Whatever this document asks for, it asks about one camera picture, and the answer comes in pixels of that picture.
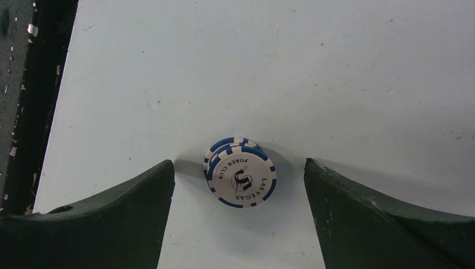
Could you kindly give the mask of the white poker chip front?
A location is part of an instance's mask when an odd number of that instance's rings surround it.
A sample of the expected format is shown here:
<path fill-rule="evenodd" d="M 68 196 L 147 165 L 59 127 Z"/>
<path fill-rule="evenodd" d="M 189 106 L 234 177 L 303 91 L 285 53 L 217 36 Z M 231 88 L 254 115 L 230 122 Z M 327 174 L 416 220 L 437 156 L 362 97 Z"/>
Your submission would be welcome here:
<path fill-rule="evenodd" d="M 277 185 L 276 168 L 255 147 L 224 147 L 212 158 L 208 187 L 223 204 L 250 208 L 269 199 Z"/>

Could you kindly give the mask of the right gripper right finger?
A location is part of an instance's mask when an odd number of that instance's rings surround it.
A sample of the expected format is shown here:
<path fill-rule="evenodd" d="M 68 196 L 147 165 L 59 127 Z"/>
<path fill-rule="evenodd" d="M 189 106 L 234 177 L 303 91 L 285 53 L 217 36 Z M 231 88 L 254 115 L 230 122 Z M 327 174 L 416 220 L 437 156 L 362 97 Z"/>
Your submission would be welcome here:
<path fill-rule="evenodd" d="M 308 158 L 304 183 L 326 268 L 473 268 L 474 218 L 404 202 Z"/>

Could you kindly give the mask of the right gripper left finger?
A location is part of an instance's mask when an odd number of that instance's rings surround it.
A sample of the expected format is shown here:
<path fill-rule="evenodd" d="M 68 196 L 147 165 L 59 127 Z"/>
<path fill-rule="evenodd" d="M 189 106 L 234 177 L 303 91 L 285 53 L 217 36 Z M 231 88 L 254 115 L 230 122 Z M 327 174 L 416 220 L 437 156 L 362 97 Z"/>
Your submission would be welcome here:
<path fill-rule="evenodd" d="M 174 175 L 164 160 L 48 213 L 1 217 L 1 267 L 156 268 Z"/>

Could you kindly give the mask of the white blue poker chip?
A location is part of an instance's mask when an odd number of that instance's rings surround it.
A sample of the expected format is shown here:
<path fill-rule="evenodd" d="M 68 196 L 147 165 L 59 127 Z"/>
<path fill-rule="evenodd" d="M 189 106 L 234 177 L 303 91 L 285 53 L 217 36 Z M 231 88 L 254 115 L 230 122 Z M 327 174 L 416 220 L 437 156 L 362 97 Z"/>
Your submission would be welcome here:
<path fill-rule="evenodd" d="M 235 136 L 235 137 L 228 137 L 228 138 L 219 140 L 218 142 L 216 142 L 214 145 L 212 145 L 209 148 L 203 160 L 203 174 L 207 180 L 210 180 L 211 178 L 209 168 L 211 165 L 212 158 L 218 153 L 220 149 L 224 147 L 235 146 L 235 145 L 255 147 L 256 149 L 263 151 L 262 148 L 257 143 L 244 137 Z"/>

